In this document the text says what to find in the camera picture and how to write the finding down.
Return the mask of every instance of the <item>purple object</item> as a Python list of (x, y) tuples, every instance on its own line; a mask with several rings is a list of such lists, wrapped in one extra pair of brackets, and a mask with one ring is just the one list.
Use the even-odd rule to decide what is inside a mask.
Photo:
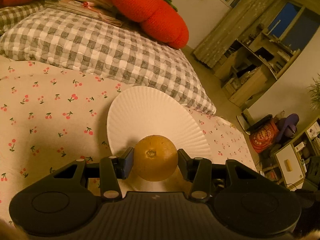
[(278, 143), (283, 136), (291, 138), (297, 132), (297, 124), (299, 122), (299, 116), (297, 114), (290, 114), (286, 118), (282, 118), (277, 123), (279, 133), (276, 136), (276, 142)]

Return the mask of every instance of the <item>orange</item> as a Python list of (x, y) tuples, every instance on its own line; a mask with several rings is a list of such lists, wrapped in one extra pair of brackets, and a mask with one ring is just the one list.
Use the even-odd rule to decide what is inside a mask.
[(148, 181), (169, 178), (178, 165), (178, 152), (172, 141), (161, 135), (150, 135), (134, 147), (133, 168)]

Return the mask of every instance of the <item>gray and white checkered pillowcase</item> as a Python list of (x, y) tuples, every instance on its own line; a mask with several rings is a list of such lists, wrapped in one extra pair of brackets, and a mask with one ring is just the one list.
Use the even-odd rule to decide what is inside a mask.
[(73, 13), (45, 8), (25, 18), (0, 37), (0, 55), (153, 87), (192, 109), (216, 112), (180, 50)]
[(0, 36), (30, 14), (43, 9), (43, 1), (0, 8)]

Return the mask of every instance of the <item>plate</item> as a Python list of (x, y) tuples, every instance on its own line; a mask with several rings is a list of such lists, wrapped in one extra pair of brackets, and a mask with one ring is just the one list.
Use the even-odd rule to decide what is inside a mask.
[[(183, 148), (191, 158), (211, 159), (208, 142), (185, 107), (151, 87), (132, 87), (114, 99), (108, 112), (107, 134), (111, 152), (117, 156), (146, 136), (162, 135), (177, 149)], [(141, 179), (133, 168), (129, 178), (121, 181), (122, 187), (139, 191), (177, 191), (177, 186), (182, 184), (178, 168), (171, 177), (160, 182)]]

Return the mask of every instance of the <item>yellow drawer handle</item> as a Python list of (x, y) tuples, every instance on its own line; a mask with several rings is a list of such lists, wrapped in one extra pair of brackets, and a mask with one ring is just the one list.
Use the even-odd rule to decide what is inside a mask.
[(292, 166), (291, 166), (290, 160), (285, 160), (284, 165), (287, 168), (287, 171), (292, 171)]

